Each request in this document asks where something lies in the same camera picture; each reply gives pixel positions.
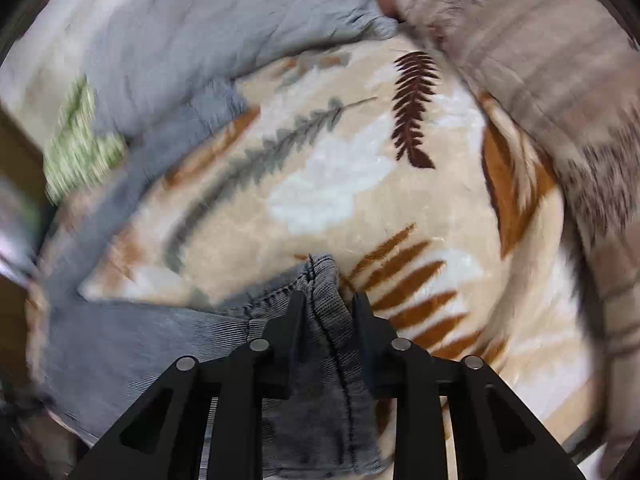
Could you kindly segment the grey quilted pillow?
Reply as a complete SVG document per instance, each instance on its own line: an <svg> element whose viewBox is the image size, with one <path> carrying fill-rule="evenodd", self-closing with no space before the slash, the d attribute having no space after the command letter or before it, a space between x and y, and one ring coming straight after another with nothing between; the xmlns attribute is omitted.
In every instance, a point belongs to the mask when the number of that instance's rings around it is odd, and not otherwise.
<svg viewBox="0 0 640 480"><path fill-rule="evenodd" d="M396 32L374 0L129 0L96 32L86 56L93 130L137 136L213 80Z"/></svg>

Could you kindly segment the green white patterned quilt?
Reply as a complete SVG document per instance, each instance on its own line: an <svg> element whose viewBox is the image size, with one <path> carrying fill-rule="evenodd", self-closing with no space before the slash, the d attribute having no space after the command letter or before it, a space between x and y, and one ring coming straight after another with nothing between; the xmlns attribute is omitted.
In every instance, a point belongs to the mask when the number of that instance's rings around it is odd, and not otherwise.
<svg viewBox="0 0 640 480"><path fill-rule="evenodd" d="M95 112L96 96L82 75L67 92L58 128L44 151L43 172L52 204L66 200L78 188L102 183L127 154L127 143L119 134L94 134Z"/></svg>

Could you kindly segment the grey denim pants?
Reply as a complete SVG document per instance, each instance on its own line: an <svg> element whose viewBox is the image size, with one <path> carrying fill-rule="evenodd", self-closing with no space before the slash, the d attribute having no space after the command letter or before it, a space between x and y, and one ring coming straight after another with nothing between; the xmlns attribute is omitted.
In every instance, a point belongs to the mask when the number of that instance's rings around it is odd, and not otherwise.
<svg viewBox="0 0 640 480"><path fill-rule="evenodd" d="M136 142L98 209L55 258L42 288L49 306L43 383L58 417L96 442L132 401L180 356L228 356L284 313L296 292L305 299L302 339L293 359L293 392L270 401L258 426L264 474L329 479L374 474L383 466L373 401L361 379L352 319L328 255L254 284L211 309L142 304L81 295L107 244L149 187L248 109L225 80L215 80Z"/></svg>

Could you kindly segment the beige leaf-pattern blanket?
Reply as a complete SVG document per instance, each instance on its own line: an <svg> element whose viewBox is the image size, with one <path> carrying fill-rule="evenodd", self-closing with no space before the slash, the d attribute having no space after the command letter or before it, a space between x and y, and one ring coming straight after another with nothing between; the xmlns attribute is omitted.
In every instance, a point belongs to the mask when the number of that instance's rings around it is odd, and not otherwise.
<svg viewBox="0 0 640 480"><path fill-rule="evenodd" d="M478 353L559 440L590 422L582 245L532 144L512 156L452 69L405 36L282 58L239 89L247 111L149 187L82 296L211 309L328 255L346 307L363 292L434 356ZM30 365L50 396L42 283L124 165L64 202L42 256ZM396 405L373 408L382 468L336 478L392 475ZM51 413L96 443L54 400Z"/></svg>

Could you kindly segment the wooden wardrobe with mirror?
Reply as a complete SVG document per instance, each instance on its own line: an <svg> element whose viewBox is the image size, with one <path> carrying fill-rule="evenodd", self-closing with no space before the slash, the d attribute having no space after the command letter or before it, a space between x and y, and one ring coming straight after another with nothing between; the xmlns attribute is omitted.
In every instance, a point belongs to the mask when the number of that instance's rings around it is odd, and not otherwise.
<svg viewBox="0 0 640 480"><path fill-rule="evenodd" d="M1 378L29 383L25 302L50 222L39 148L1 113Z"/></svg>

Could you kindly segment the brown striped fuzzy blanket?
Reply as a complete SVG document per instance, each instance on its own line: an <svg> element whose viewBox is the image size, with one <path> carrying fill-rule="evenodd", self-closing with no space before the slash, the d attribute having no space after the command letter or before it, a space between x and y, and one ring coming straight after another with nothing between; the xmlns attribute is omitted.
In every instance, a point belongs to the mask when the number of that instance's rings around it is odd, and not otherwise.
<svg viewBox="0 0 640 480"><path fill-rule="evenodd" d="M612 474L639 432L639 0L397 0L552 159L603 308Z"/></svg>

